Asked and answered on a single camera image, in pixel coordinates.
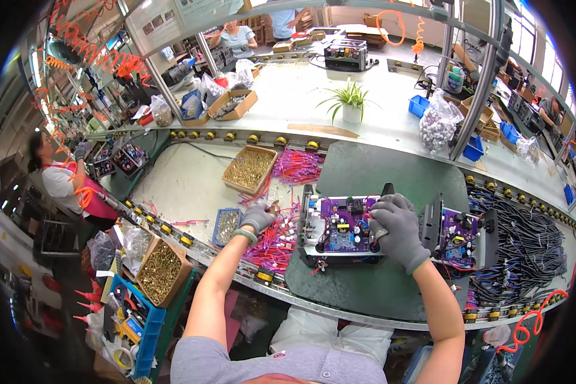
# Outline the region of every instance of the person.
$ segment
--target person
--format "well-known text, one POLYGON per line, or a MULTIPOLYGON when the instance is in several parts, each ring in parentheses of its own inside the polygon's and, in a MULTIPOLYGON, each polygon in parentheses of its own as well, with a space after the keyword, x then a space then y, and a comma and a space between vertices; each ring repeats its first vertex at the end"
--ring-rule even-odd
MULTIPOLYGON (((175 348, 171 383, 385 383, 382 367, 391 329, 351 324, 338 333, 337 319, 295 307, 271 340, 272 355, 230 360, 225 295, 242 253, 275 219, 265 208, 246 210, 241 228, 201 278, 175 348)), ((369 227, 386 257, 403 266, 418 284, 434 341, 416 382, 456 383, 465 342, 461 309, 420 242, 414 205, 394 194, 381 197, 372 208, 369 227)))
POLYGON ((212 38, 209 43, 213 46, 222 43, 225 47, 233 49, 235 58, 247 58, 253 56, 253 48, 258 48, 254 40, 254 32, 247 25, 237 25, 237 21, 229 21, 226 28, 219 36, 212 38))
POLYGON ((477 38, 474 35, 459 30, 456 36, 458 44, 453 44, 452 58, 459 64, 469 70, 469 77, 472 81, 480 79, 480 65, 484 62, 484 48, 486 41, 477 38))
POLYGON ((85 221, 101 230, 107 230, 115 224, 118 218, 117 212, 95 193, 92 193, 90 204, 83 209, 78 203, 78 195, 75 191, 82 187, 91 187, 97 192, 104 189, 92 181, 85 173, 84 157, 86 148, 80 143, 75 149, 74 155, 77 162, 77 175, 84 177, 72 178, 75 165, 70 162, 64 163, 53 159, 54 151, 52 141, 45 132, 34 132, 28 140, 28 150, 31 160, 28 162, 28 172, 42 171, 42 180, 47 193, 69 210, 80 214, 85 221))
POLYGON ((554 96, 542 98, 538 104, 540 106, 540 116, 546 123, 547 129, 551 133, 558 132, 559 128, 557 126, 561 123, 561 114, 565 109, 554 96))
POLYGON ((286 41, 292 38, 299 20, 304 16, 304 8, 285 9, 271 12, 267 15, 267 23, 273 26, 273 38, 275 42, 286 41))

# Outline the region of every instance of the pink apron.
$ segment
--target pink apron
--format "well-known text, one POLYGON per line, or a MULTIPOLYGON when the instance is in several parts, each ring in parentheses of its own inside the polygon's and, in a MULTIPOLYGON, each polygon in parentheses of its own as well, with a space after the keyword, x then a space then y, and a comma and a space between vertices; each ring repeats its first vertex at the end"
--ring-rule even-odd
MULTIPOLYGON (((43 164, 43 170, 46 170, 50 166, 62 168, 61 165, 43 164)), ((72 173, 74 173, 76 170, 76 166, 74 164, 69 164, 65 168, 67 168, 72 173)), ((93 188, 94 190, 97 190, 98 192, 102 192, 102 194, 105 195, 104 188, 102 188, 100 186, 100 184, 98 184, 97 182, 91 180, 87 175, 85 176, 85 179, 84 179, 84 187, 93 188)), ((89 213, 93 216, 96 216, 98 218, 103 218, 103 219, 117 220, 117 218, 119 217, 117 212, 115 212, 115 210, 113 208, 111 208, 107 203, 103 202, 102 199, 100 198, 100 196, 98 196, 98 194, 92 194, 92 199, 90 200, 90 204, 84 208, 84 211, 86 211, 87 213, 89 213)))

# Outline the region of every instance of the purple circuit board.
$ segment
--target purple circuit board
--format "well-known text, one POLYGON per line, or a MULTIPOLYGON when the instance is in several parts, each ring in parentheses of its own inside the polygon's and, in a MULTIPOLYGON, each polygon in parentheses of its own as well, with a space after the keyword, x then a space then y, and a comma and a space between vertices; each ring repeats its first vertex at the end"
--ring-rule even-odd
POLYGON ((363 215, 371 210, 380 196, 321 199, 320 212, 326 219, 325 252, 369 252, 369 227, 363 215))
POLYGON ((470 222, 466 228, 461 221, 457 219, 461 212, 447 209, 442 210, 442 228, 440 230, 440 246, 445 245, 447 251, 444 252, 445 259, 463 259, 466 250, 468 250, 476 239, 478 234, 478 222, 480 219, 471 214, 466 215, 466 220, 470 222))

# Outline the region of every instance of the white flower pot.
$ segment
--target white flower pot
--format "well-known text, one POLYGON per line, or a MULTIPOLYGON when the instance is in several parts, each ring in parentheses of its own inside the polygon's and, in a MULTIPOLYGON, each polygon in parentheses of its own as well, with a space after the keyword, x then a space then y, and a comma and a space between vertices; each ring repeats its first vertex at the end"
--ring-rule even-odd
POLYGON ((354 108, 352 105, 344 104, 341 111, 343 113, 343 121, 348 123, 361 123, 361 108, 354 108))

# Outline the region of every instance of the man in blue shirt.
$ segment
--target man in blue shirt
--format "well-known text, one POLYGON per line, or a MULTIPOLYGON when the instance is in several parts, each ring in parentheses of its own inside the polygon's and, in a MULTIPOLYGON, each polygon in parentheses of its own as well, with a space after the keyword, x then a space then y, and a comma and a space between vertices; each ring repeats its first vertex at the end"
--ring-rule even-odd
POLYGON ((275 42, 290 40, 292 34, 296 32, 295 27, 299 20, 303 17, 305 10, 303 8, 286 9, 284 11, 277 11, 267 15, 267 21, 273 26, 273 37, 275 42))

